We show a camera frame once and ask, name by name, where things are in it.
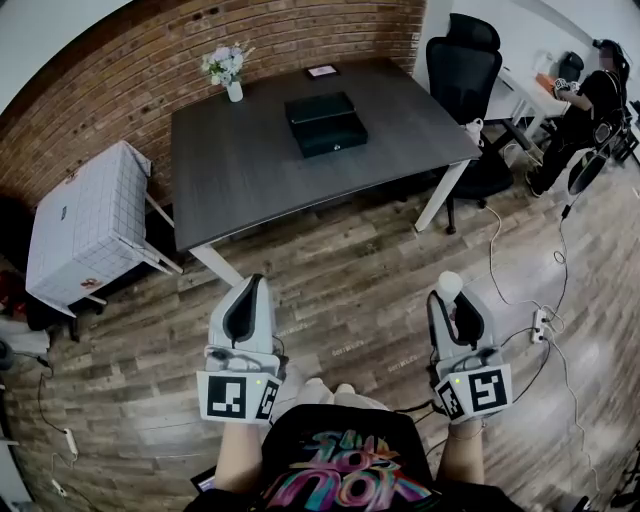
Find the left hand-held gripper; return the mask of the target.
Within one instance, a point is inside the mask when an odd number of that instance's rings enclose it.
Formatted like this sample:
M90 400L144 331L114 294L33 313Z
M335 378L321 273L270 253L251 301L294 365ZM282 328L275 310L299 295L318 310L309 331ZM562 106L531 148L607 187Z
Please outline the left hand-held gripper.
M196 372L203 420L267 425L283 381L271 351L274 312L266 278L253 274L214 308L205 369Z

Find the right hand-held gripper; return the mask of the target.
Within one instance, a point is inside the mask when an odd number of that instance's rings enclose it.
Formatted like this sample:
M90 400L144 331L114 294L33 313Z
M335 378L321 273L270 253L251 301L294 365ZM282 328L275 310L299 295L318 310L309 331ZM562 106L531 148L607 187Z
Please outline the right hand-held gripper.
M494 318L486 304L463 289L450 319L444 302L432 291L427 312L431 343L437 358L444 359L436 365L435 393L450 422L460 424L510 407L511 367L499 349L484 348L495 344Z

